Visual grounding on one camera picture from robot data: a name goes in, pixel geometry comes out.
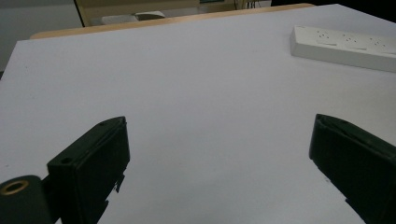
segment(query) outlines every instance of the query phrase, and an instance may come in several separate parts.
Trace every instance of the white table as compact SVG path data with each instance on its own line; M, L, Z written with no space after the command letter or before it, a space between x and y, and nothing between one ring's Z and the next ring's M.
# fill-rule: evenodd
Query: white table
M0 81L0 182L93 125L132 160L100 223L363 221L308 159L317 113L396 145L396 74L290 56L294 25L396 35L339 5L21 41Z

